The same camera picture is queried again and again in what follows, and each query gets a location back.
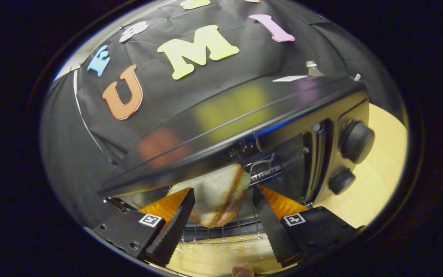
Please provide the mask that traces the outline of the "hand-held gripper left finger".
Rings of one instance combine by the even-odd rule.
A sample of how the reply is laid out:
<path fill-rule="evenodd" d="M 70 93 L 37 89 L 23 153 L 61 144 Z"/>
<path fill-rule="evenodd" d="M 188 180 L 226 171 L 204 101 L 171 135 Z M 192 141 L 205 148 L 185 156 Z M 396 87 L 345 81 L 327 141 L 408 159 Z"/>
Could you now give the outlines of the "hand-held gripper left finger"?
<path fill-rule="evenodd" d="M 93 228 L 93 235 L 132 258 L 166 266 L 195 205 L 195 190 L 182 189 L 140 212 L 123 209 Z"/>

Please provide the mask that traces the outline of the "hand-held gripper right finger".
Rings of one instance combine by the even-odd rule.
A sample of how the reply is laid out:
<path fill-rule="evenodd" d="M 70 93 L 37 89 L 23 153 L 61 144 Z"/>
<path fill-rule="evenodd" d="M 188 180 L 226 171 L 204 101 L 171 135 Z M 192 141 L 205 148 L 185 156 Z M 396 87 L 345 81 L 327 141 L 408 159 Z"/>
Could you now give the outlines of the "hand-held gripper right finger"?
<path fill-rule="evenodd" d="M 283 267 L 320 260 L 365 228 L 352 227 L 325 207 L 308 208 L 260 185 L 254 188 L 253 204 L 276 260 Z"/>

